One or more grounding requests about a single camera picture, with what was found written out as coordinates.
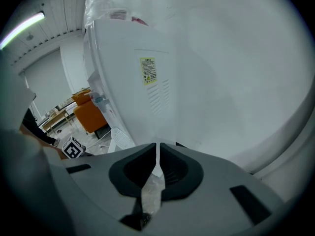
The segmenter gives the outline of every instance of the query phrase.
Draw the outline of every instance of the fluorescent light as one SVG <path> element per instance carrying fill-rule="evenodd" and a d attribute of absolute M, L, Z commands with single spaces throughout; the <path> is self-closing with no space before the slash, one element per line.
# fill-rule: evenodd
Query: fluorescent light
<path fill-rule="evenodd" d="M 20 23 L 16 28 L 14 28 L 8 36 L 4 38 L 3 41 L 0 43 L 0 50 L 2 50 L 16 35 L 18 35 L 20 32 L 25 30 L 27 27 L 31 26 L 32 24 L 38 22 L 39 20 L 43 19 L 45 17 L 44 13 L 39 12 L 35 14 L 34 16 L 26 19 L 22 23 Z"/>

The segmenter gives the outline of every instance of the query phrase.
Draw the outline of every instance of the warning label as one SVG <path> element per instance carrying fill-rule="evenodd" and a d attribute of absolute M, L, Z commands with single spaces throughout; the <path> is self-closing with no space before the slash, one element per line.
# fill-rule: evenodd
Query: warning label
<path fill-rule="evenodd" d="M 140 58 L 140 63 L 144 84 L 147 85 L 157 81 L 156 59 Z"/>

